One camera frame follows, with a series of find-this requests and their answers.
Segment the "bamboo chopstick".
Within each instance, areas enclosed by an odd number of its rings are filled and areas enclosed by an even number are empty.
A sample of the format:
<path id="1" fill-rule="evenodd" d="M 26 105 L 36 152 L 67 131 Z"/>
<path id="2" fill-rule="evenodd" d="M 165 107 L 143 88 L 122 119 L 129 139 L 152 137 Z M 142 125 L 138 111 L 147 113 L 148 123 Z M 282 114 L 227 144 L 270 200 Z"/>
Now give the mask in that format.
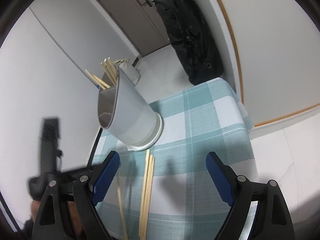
<path id="1" fill-rule="evenodd" d="M 104 82 L 102 79 L 97 77 L 96 75 L 90 73 L 87 69 L 85 70 L 85 73 L 88 75 L 88 77 L 101 89 L 106 90 L 110 88 L 110 85 L 108 85 L 106 82 Z"/>
<path id="2" fill-rule="evenodd" d="M 146 239 L 146 229 L 148 224 L 148 215 L 149 215 L 151 190 L 152 190 L 153 169 L 154 169 L 154 156 L 150 155 L 148 176 L 146 178 L 146 190 L 145 190 L 145 199 L 144 199 L 143 216 L 142 216 L 141 239 Z"/>
<path id="3" fill-rule="evenodd" d="M 126 230 L 125 217 L 124 217 L 124 211 L 123 211 L 123 202 L 121 197 L 121 184 L 120 184 L 119 172 L 116 173 L 116 180 L 117 180 L 117 196 L 118 196 L 119 212 L 120 212 L 121 224 L 123 228 L 123 239 L 128 240 L 129 238 Z"/>
<path id="4" fill-rule="evenodd" d="M 106 73 L 106 75 L 109 77 L 110 81 L 113 83 L 113 85 L 115 86 L 116 85 L 116 80 L 115 78 L 113 77 L 113 74 L 108 66 L 108 64 L 106 62 L 102 62 L 101 63 L 102 67 L 104 68 L 104 71 Z"/>
<path id="5" fill-rule="evenodd" d="M 146 203 L 145 203 L 145 218 L 144 218 L 144 227 L 143 227 L 143 239 L 146 239 L 146 232 L 148 227 L 148 218 L 149 218 L 149 211 L 150 211 L 150 201 L 151 201 L 151 191 L 152 191 L 152 182 L 153 182 L 153 174 L 154 174 L 154 165 L 155 165 L 155 158 L 152 155 L 151 159 L 151 167 L 150 172 L 148 175 L 148 183 L 146 189 Z"/>
<path id="6" fill-rule="evenodd" d="M 145 156 L 145 170 L 144 170 L 144 178 L 143 178 L 143 187 L 142 187 L 142 196 L 141 196 L 141 204 L 140 204 L 140 217 L 139 217 L 139 237 L 142 237 L 142 221 L 143 221 L 143 208 L 145 202 L 145 193 L 146 193 L 146 183 L 148 177 L 148 169 L 149 169 L 149 161 L 150 161 L 150 150 L 146 150 Z"/>
<path id="7" fill-rule="evenodd" d="M 99 77 L 90 74 L 92 80 L 101 88 L 101 89 L 108 89 L 110 88 L 110 85 L 108 85 L 107 83 L 105 83 L 102 79 L 100 79 Z"/>
<path id="8" fill-rule="evenodd" d="M 116 74 L 116 71 L 114 70 L 112 64 L 109 62 L 108 59 L 104 59 L 104 62 L 106 62 L 106 63 L 108 64 L 108 66 L 109 66 L 109 68 L 110 68 L 110 70 L 111 70 L 111 72 L 112 72 L 112 74 L 113 74 L 113 77 L 114 77 L 115 80 L 116 80 L 116 84 L 117 84 L 117 74 Z"/>

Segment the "grey white utensil holder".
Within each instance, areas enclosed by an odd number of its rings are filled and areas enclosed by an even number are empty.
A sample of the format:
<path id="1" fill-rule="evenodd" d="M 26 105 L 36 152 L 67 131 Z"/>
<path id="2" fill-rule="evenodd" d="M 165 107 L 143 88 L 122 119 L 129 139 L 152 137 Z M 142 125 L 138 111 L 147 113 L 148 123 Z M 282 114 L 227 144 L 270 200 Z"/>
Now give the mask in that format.
<path id="1" fill-rule="evenodd" d="M 122 70 L 117 85 L 101 90 L 98 96 L 100 126 L 130 151 L 150 148 L 160 138 L 163 119 L 135 89 Z"/>

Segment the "teal white checked tablecloth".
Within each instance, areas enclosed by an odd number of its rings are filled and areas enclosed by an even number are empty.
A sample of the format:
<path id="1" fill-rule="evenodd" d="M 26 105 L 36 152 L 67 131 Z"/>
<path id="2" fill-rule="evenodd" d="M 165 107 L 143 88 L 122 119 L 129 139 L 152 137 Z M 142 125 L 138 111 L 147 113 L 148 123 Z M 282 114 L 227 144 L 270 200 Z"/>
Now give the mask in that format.
<path id="1" fill-rule="evenodd" d="M 229 211 L 206 169 L 215 152 L 235 173 L 257 176 L 249 130 L 253 124 L 226 81 L 214 79 L 186 89 L 151 108 L 164 128 L 151 147 L 155 158 L 147 239 L 214 239 Z M 121 197 L 127 235 L 138 239 L 145 151 L 133 152 L 103 131 L 93 157 L 102 162 L 115 150 L 120 155 Z M 97 210 L 109 234 L 123 238 L 115 179 Z"/>

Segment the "brown door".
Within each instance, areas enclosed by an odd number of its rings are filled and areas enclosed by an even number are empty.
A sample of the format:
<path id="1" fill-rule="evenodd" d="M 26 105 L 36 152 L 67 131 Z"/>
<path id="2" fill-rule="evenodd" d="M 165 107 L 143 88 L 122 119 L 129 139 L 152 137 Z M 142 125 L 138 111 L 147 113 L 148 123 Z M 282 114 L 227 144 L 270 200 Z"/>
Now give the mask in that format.
<path id="1" fill-rule="evenodd" d="M 152 0 L 97 0 L 141 56 L 170 44 Z"/>

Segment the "black backpack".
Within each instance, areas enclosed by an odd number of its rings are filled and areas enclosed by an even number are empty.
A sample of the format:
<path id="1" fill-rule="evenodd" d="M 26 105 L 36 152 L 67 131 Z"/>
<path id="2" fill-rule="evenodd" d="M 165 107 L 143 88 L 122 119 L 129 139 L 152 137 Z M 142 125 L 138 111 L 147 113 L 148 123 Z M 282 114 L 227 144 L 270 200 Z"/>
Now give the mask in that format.
<path id="1" fill-rule="evenodd" d="M 154 0 L 168 38 L 192 85 L 223 74 L 220 53 L 193 0 Z"/>

